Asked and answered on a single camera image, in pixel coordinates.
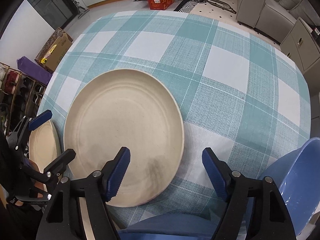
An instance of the beige plate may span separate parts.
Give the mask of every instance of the beige plate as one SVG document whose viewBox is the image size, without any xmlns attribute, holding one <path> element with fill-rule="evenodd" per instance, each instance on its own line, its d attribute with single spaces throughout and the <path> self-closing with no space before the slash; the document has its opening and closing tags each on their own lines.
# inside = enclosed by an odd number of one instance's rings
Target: beige plate
<svg viewBox="0 0 320 240">
<path fill-rule="evenodd" d="M 131 161 L 111 206 L 132 207 L 158 196 L 171 182 L 184 146 L 183 121 L 171 93 L 133 69 L 101 74 L 77 95 L 64 128 L 64 147 L 76 151 L 69 167 L 84 178 L 112 160 L 122 146 Z"/>
<path fill-rule="evenodd" d="M 45 122 L 31 132 L 29 158 L 38 165 L 40 172 L 43 172 L 44 168 L 60 153 L 59 138 L 51 121 Z"/>
</svg>

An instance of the purple box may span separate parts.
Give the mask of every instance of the purple box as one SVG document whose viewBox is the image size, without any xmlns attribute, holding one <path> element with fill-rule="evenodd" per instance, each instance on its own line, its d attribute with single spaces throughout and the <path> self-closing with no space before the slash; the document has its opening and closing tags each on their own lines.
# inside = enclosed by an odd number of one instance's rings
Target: purple box
<svg viewBox="0 0 320 240">
<path fill-rule="evenodd" d="M 44 85 L 48 85 L 52 74 L 27 57 L 17 59 L 18 69 Z"/>
</svg>

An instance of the metal bolt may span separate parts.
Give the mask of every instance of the metal bolt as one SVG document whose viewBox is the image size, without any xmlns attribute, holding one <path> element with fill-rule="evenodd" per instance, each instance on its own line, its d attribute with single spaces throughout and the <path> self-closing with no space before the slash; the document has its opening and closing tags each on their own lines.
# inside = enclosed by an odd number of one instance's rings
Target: metal bolt
<svg viewBox="0 0 320 240">
<path fill-rule="evenodd" d="M 241 173 L 239 171 L 233 171 L 231 174 L 232 174 L 232 176 L 234 176 L 236 178 L 241 176 Z"/>
<path fill-rule="evenodd" d="M 96 178 L 96 177 L 99 177 L 101 175 L 101 171 L 94 171 L 92 173 L 92 175 Z"/>
<path fill-rule="evenodd" d="M 266 176 L 264 179 L 265 179 L 266 182 L 268 182 L 268 183 L 272 183 L 272 182 L 273 182 L 273 179 L 272 179 L 271 177 L 269 177 L 269 176 Z"/>
<path fill-rule="evenodd" d="M 60 179 L 61 183 L 66 183 L 68 181 L 68 177 L 63 177 L 62 179 Z"/>
</svg>

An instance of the drawer knob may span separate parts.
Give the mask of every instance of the drawer knob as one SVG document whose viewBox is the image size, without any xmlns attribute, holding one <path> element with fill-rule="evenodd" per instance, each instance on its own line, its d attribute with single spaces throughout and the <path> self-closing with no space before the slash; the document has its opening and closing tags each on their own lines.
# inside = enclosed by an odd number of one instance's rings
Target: drawer knob
<svg viewBox="0 0 320 240">
<path fill-rule="evenodd" d="M 299 41 L 298 41 L 298 48 L 300 48 L 300 46 L 302 45 L 302 43 L 303 43 L 303 39 L 300 38 Z"/>
</svg>

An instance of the teal and white tablecloth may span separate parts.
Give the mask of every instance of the teal and white tablecloth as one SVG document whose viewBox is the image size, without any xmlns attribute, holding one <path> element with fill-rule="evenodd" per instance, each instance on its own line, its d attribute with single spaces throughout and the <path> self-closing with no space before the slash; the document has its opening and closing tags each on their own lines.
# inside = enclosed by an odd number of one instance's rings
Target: teal and white tablecloth
<svg viewBox="0 0 320 240">
<path fill-rule="evenodd" d="M 202 166 L 205 147 L 231 169 L 257 178 L 310 136 L 307 84 L 280 51 L 206 17 L 129 11 L 92 23 L 52 76 L 39 113 L 52 111 L 62 149 L 75 96 L 116 68 L 139 69 L 160 80 L 180 106 L 185 129 L 181 165 L 167 189 L 144 205 L 110 208 L 120 227 L 169 212 L 206 219 L 219 215 L 224 204 Z"/>
</svg>

